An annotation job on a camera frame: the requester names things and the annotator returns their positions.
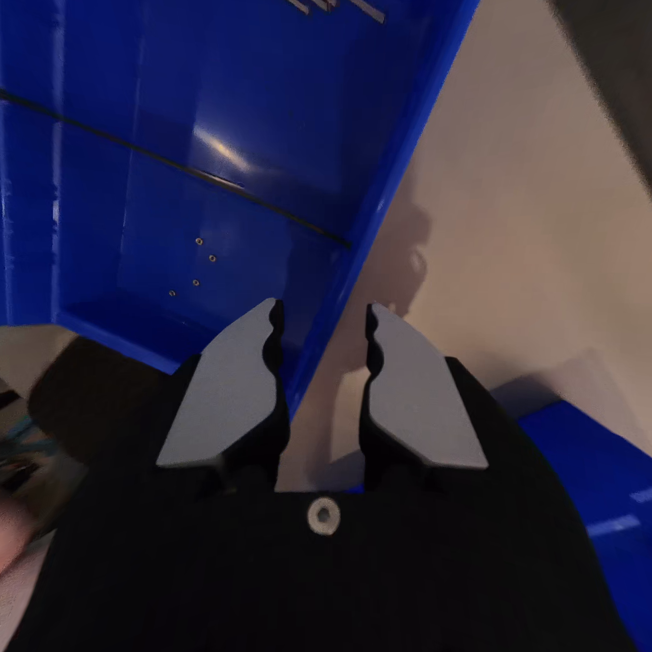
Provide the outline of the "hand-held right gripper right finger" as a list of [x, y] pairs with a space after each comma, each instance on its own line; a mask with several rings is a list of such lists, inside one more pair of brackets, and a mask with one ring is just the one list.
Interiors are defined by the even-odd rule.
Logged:
[[359, 422], [364, 489], [379, 489], [394, 468], [416, 485], [433, 469], [488, 469], [445, 355], [380, 303], [367, 306], [365, 337], [370, 376]]

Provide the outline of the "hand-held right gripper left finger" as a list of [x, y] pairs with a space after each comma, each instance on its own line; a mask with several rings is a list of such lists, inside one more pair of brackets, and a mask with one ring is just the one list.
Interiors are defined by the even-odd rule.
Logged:
[[162, 469], [212, 468], [226, 485], [253, 472], [274, 489], [289, 443], [281, 379], [284, 304], [268, 298], [201, 352], [157, 457]]

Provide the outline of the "blue divided plastic bin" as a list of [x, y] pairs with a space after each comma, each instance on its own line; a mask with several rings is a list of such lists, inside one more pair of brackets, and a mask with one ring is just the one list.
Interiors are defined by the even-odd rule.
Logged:
[[1, 2], [1, 87], [352, 243], [1, 101], [1, 326], [172, 373], [279, 298], [296, 412], [478, 6], [304, 2]]

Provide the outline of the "black bin divider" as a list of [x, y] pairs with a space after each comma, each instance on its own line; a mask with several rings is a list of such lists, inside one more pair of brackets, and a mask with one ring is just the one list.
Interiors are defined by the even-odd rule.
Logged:
[[105, 130], [101, 130], [99, 128], [95, 128], [93, 126], [90, 126], [84, 122], [81, 122], [79, 120], [70, 118], [65, 116], [63, 113], [53, 110], [51, 108], [48, 108], [44, 104], [38, 103], [36, 101], [32, 101], [26, 97], [20, 96], [18, 94], [11, 93], [7, 91], [4, 87], [1, 88], [1, 100], [3, 102], [8, 102], [12, 105], [15, 106], [20, 106], [26, 110], [32, 111], [33, 113], [38, 113], [40, 115], [44, 115], [48, 118], [53, 119], [57, 123], [62, 123], [64, 125], [68, 125], [74, 128], [77, 128], [78, 130], [81, 130], [87, 134], [91, 134], [97, 138], [100, 138], [106, 142], [112, 143], [114, 145], [118, 145], [119, 147], [125, 148], [130, 152], [135, 152], [138, 153], [139, 155], [142, 155], [144, 157], [147, 157], [151, 160], [154, 160], [162, 165], [165, 165], [167, 167], [170, 167], [172, 169], [175, 169], [185, 175], [188, 175], [190, 177], [193, 177], [195, 179], [198, 179], [202, 182], [208, 183], [212, 186], [215, 186], [216, 188], [220, 188], [228, 193], [231, 193], [232, 195], [238, 196], [242, 198], [243, 200], [249, 201], [250, 203], [253, 203], [254, 205], [257, 205], [259, 207], [265, 208], [268, 211], [272, 211], [273, 213], [283, 216], [284, 218], [290, 220], [293, 223], [296, 223], [311, 232], [317, 233], [318, 235], [321, 235], [323, 237], [328, 238], [329, 240], [337, 243], [338, 245], [343, 246], [344, 248], [350, 250], [352, 248], [352, 243], [350, 240], [346, 239], [343, 236], [337, 235], [336, 233], [325, 229], [323, 227], [320, 227], [313, 222], [300, 217], [296, 215], [295, 213], [292, 213], [288, 209], [282, 208], [277, 206], [276, 204], [265, 200], [263, 198], [260, 198], [253, 193], [245, 190], [241, 186], [228, 181], [222, 177], [219, 177], [217, 175], [210, 174], [206, 171], [200, 170], [196, 167], [192, 167], [186, 164], [182, 164], [174, 159], [170, 159], [168, 157], [165, 157], [155, 151], [152, 151], [148, 148], [142, 147], [140, 145], [137, 145], [133, 142], [130, 142], [128, 140], [125, 140], [123, 138], [118, 137], [117, 135], [111, 134], [110, 132], [107, 132]]

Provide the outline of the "blue plain plastic bin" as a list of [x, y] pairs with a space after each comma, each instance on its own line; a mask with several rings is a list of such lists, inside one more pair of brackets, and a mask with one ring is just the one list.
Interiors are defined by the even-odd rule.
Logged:
[[465, 398], [534, 651], [651, 650], [651, 457], [567, 402]]

